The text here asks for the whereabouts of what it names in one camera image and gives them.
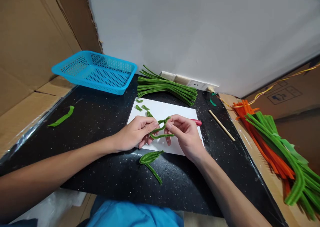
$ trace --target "person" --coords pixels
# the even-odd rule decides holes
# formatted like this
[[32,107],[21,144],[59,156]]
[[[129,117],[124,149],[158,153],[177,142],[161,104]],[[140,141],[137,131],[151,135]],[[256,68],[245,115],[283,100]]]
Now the person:
[[[74,174],[104,155],[150,144],[158,128],[153,117],[135,117],[118,133],[79,149],[59,154],[0,177],[0,223],[8,223],[39,203]],[[173,133],[186,157],[199,169],[228,226],[271,226],[240,192],[203,147],[194,121],[173,115],[165,133]],[[183,226],[172,210],[147,204],[106,201],[87,226]]]

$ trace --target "blue plastic basket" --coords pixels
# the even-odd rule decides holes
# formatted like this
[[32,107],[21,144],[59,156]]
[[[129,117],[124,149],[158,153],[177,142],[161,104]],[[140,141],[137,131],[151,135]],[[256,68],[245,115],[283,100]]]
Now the blue plastic basket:
[[137,65],[92,51],[80,51],[51,70],[73,84],[123,95]]

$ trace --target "cardboard panel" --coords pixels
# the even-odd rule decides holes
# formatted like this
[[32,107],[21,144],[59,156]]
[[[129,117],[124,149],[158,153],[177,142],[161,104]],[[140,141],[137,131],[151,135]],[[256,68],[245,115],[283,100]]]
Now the cardboard panel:
[[51,80],[80,46],[55,0],[0,0],[0,115]]
[[102,53],[88,0],[58,0],[82,50]]
[[51,67],[73,54],[41,0],[0,0],[2,67],[36,90],[54,75]]
[[[239,99],[231,95],[220,94],[220,97],[226,103],[228,103],[228,105],[232,105],[234,102],[239,102]],[[227,109],[233,124],[238,130],[243,143],[245,144],[252,160],[259,170],[264,182],[266,183],[289,227],[319,227],[319,220],[309,220],[305,213],[298,207],[298,205],[295,204],[293,206],[288,206],[284,203],[282,180],[279,179],[276,174],[271,172],[268,163],[263,158],[262,154],[253,142],[251,136],[247,132],[247,129],[244,127],[240,120],[236,120],[237,114],[235,113],[235,111],[232,108],[227,107],[226,105],[225,108]]]
[[14,107],[33,91],[0,68],[0,115]]
[[[308,63],[286,77],[312,66]],[[260,96],[251,106],[253,109],[260,108],[263,114],[272,115],[274,119],[318,108],[320,107],[320,98],[316,97],[320,92],[319,79],[320,67],[278,83],[270,91]],[[266,90],[272,84],[265,86],[246,99],[252,101],[258,93]]]
[[40,87],[37,92],[64,97],[74,86],[74,84],[70,83],[62,76],[57,76],[52,81]]
[[0,116],[0,158],[58,100],[58,96],[32,93]]
[[320,109],[276,121],[279,135],[295,145],[295,150],[309,161],[309,167],[320,175]]

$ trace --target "electrical outlet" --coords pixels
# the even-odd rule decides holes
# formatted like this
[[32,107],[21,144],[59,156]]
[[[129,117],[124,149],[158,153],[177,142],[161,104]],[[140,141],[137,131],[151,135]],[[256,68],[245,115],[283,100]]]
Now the electrical outlet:
[[169,81],[174,81],[174,79],[176,78],[176,74],[172,74],[172,73],[165,72],[165,71],[161,72],[161,76],[168,79]]
[[190,82],[190,79],[187,77],[176,75],[174,82],[187,86]]
[[194,87],[198,90],[201,90],[204,85],[205,85],[205,83],[203,83],[203,82],[191,80],[188,86]]

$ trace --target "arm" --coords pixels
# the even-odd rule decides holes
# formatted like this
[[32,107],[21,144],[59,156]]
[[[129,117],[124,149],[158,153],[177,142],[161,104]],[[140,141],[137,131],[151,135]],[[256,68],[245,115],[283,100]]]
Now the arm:
[[173,115],[166,124],[165,133],[169,132],[178,138],[186,157],[200,170],[228,226],[271,226],[206,152],[194,121]]
[[157,127],[154,118],[137,116],[113,136],[0,177],[0,223],[20,216],[100,157],[150,144],[149,133]]

